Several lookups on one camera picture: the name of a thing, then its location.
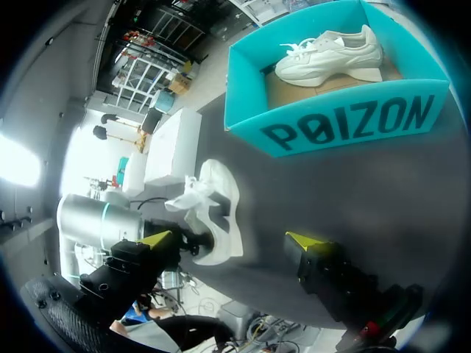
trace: floor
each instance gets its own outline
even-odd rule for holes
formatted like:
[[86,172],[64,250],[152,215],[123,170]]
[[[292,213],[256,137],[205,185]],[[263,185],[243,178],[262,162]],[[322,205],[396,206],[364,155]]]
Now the floor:
[[181,96],[177,95],[169,115],[182,107],[198,111],[222,95],[226,91],[229,47],[254,30],[253,26],[247,27],[226,42],[207,36],[198,46],[195,55],[204,57],[207,54],[208,57],[202,62],[197,78],[191,83],[191,89]]

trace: white box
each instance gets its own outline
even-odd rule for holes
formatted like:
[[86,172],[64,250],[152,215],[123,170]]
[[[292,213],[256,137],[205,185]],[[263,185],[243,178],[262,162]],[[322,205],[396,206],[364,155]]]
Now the white box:
[[164,186],[194,176],[201,114],[182,108],[152,136],[144,182]]

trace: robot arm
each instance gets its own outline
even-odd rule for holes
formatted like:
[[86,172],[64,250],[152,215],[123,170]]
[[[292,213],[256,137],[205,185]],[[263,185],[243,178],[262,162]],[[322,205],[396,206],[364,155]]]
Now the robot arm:
[[160,352],[109,329],[135,298],[148,293],[165,270],[176,269],[180,250],[194,248],[181,232],[162,232],[141,242],[122,240],[80,289],[56,275],[29,281],[21,296],[37,325],[64,352]]

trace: light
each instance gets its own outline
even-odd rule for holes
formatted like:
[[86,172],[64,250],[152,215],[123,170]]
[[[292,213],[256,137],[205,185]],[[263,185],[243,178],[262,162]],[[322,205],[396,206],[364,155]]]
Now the light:
[[19,143],[0,134],[0,178],[32,188],[39,180],[39,159]]

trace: shoe box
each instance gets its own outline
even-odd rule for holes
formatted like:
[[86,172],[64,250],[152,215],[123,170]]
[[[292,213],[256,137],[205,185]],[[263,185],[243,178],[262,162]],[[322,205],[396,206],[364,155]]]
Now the shoe box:
[[[326,30],[357,33],[366,24],[383,48],[382,82],[336,74],[315,88],[290,85],[272,68]],[[362,0],[297,11],[257,29],[229,51],[225,129],[273,157],[429,132],[449,81],[404,27]]]

